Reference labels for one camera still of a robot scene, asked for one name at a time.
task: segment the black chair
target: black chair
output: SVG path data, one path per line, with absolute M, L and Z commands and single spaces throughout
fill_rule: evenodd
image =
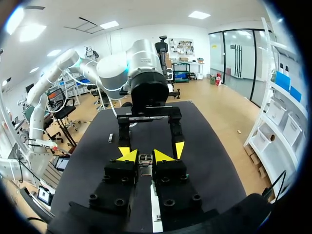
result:
M 92 90 L 92 89 L 96 89 L 96 90 L 92 90 L 91 91 L 91 94 L 94 96 L 94 97 L 97 97 L 97 101 L 94 103 L 94 105 L 97 105 L 97 104 L 100 104 L 101 101 L 100 101 L 100 96 L 99 96 L 99 93 L 98 93 L 98 90 L 97 90 L 97 86 L 96 85 L 88 85 L 87 89 L 88 90 Z M 102 96 L 102 100 L 104 102 L 104 107 L 108 107 L 109 106 L 109 100 L 108 100 L 108 96 L 107 94 L 104 92 L 104 91 L 101 91 L 101 96 Z M 97 111 L 101 111 L 101 110 L 104 110 L 104 108 L 102 107 L 102 105 L 100 105 L 99 107 L 97 107 Z
M 52 118 L 46 118 L 43 122 L 43 129 L 44 132 L 48 135 L 48 137 L 50 138 L 50 140 L 55 141 L 55 140 L 60 140 L 61 143 L 64 142 L 64 139 L 60 138 L 61 134 L 60 132 L 55 133 L 53 136 L 51 136 L 48 132 L 47 132 L 47 128 L 51 126 L 51 124 L 53 123 L 53 119 Z
M 60 88 L 50 93 L 48 97 L 49 97 L 49 104 L 50 106 L 54 107 L 54 111 L 59 110 L 64 105 L 64 102 L 66 100 L 65 94 L 63 90 Z M 59 127 L 62 129 L 64 135 L 66 136 L 66 138 L 68 139 L 69 143 L 72 146 L 77 146 L 77 144 L 75 143 L 75 141 L 69 134 L 68 128 L 72 126 L 75 129 L 75 131 L 78 131 L 78 128 L 75 125 L 76 122 L 69 120 L 68 116 L 75 109 L 76 109 L 75 100 L 72 98 L 68 98 L 65 102 L 64 107 L 60 111 L 53 113 L 53 116 L 57 120 Z

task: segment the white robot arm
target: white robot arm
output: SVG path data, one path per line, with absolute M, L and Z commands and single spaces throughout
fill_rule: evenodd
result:
M 43 120 L 48 102 L 45 92 L 66 68 L 72 72 L 81 73 L 91 83 L 102 89 L 110 99 L 114 100 L 123 98 L 124 95 L 119 93 L 122 88 L 131 92 L 145 79 L 144 77 L 149 82 L 153 82 L 155 81 L 153 80 L 155 78 L 153 74 L 162 76 L 155 46 L 145 39 L 136 41 L 128 51 L 105 57 L 99 63 L 80 58 L 75 50 L 70 49 L 56 60 L 51 69 L 40 78 L 28 93 L 27 103 L 34 106 L 29 126 L 30 139 L 43 140 Z M 22 163 L 36 176 L 23 166 L 21 173 L 17 160 L 6 159 L 5 162 L 1 162 L 1 158 L 0 174 L 10 180 L 18 180 L 23 175 L 25 181 L 38 186 L 38 178 L 42 177 L 52 155 L 47 153 L 44 147 L 29 146 L 29 148 L 30 151 L 23 156 Z

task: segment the white storage box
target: white storage box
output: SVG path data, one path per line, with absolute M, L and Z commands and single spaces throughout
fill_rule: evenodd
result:
M 278 100 L 271 99 L 270 107 L 267 111 L 267 116 L 278 126 L 287 111 L 286 105 Z
M 304 150 L 306 148 L 307 142 L 306 142 L 306 135 L 304 133 L 302 133 L 302 137 L 300 139 L 299 145 L 296 149 L 296 158 L 298 159 L 298 161 L 301 160 Z
M 260 128 L 258 128 L 257 134 L 254 137 L 253 143 L 255 147 L 260 151 L 264 151 L 265 148 L 271 143 L 269 139 L 261 132 Z
M 299 134 L 302 132 L 298 120 L 299 118 L 293 112 L 288 113 L 288 119 L 283 134 L 291 146 L 293 146 Z

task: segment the black tabletop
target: black tabletop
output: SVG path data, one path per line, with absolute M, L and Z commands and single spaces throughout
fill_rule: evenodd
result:
M 181 125 L 185 146 L 181 159 L 187 166 L 190 180 L 202 197 L 204 211 L 226 211 L 246 197 L 235 167 L 219 138 L 196 106 L 176 102 L 182 113 Z M 116 109 L 125 114 L 127 107 Z M 108 143 L 110 133 L 113 143 Z M 104 166 L 111 158 L 121 156 L 117 146 L 118 123 L 112 110 L 97 114 L 80 140 L 59 181 L 51 212 L 58 215 L 68 210 L 74 201 L 88 207 L 89 195 L 104 176 Z M 151 153 L 153 149 L 171 156 L 171 134 L 168 121 L 139 123 L 131 128 L 132 149 Z M 136 188 L 133 209 L 127 231 L 152 232 L 150 177 L 141 177 Z

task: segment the small electronic part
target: small electronic part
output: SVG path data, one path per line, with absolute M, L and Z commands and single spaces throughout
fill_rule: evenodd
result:
M 112 143 L 112 140 L 113 140 L 113 134 L 110 133 L 109 138 L 108 138 L 108 143 Z
M 152 154 L 139 154 L 138 158 L 138 165 L 140 167 L 142 176 L 151 176 L 153 166 Z

